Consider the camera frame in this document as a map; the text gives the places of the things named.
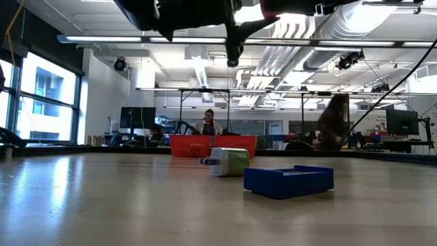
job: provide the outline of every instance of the red plastic crate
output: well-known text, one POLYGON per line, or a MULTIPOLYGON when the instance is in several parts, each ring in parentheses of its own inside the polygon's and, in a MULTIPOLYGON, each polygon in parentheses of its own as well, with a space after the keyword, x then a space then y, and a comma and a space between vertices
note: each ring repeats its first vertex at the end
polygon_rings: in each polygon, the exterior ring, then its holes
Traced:
POLYGON ((255 149, 257 147, 256 136, 216 136, 216 147, 222 148, 243 148, 249 151, 251 158, 255 157, 255 149))
POLYGON ((171 154, 176 157, 208 157, 211 136, 170 135, 171 154))

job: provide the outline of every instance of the computer monitor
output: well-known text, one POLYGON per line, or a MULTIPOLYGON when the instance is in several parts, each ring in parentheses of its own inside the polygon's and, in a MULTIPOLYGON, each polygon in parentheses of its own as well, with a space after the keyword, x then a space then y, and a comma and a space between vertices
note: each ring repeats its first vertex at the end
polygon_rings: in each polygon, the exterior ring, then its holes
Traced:
POLYGON ((120 128, 130 128, 131 134, 134 129, 152 128, 155 125, 155 115, 154 107, 122 107, 120 128))
POLYGON ((418 135, 419 117, 416 111, 386 109, 387 132, 390 135, 418 135))

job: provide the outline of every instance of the glass window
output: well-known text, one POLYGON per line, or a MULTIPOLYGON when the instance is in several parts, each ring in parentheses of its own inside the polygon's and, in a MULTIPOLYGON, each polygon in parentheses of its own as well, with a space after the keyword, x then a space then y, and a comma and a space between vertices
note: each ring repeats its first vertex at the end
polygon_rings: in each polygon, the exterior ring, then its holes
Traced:
POLYGON ((0 60, 1 69, 5 75, 5 86, 11 87, 11 75, 12 75, 12 64, 6 61, 0 60))
POLYGON ((69 141, 72 109, 32 98, 20 98, 17 135, 23 139, 69 141))
POLYGON ((75 88, 74 73, 32 53, 24 59, 22 91, 72 105, 75 88))
POLYGON ((0 127, 6 128, 6 116, 8 115, 9 94, 0 93, 0 127))

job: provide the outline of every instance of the blue plastic tray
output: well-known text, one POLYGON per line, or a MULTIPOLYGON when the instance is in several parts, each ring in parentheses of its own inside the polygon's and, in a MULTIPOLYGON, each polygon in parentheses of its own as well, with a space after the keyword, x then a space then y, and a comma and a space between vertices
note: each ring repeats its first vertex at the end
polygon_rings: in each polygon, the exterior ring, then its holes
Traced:
POLYGON ((326 167, 295 165, 293 169, 244 169, 244 188, 282 200, 321 193, 334 188, 334 172, 326 167))

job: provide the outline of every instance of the long hair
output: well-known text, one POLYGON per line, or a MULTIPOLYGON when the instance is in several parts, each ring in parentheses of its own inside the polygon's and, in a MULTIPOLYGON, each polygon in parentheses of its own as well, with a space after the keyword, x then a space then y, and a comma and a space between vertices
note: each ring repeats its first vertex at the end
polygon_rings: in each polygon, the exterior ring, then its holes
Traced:
POLYGON ((211 123, 213 123, 214 122, 214 112, 213 112, 213 110, 209 109, 209 110, 205 111, 205 114, 206 113, 211 113, 212 114, 211 123))
POLYGON ((346 95, 335 95, 329 102, 326 110, 332 111, 341 117, 344 116, 344 105, 348 102, 348 97, 346 95))

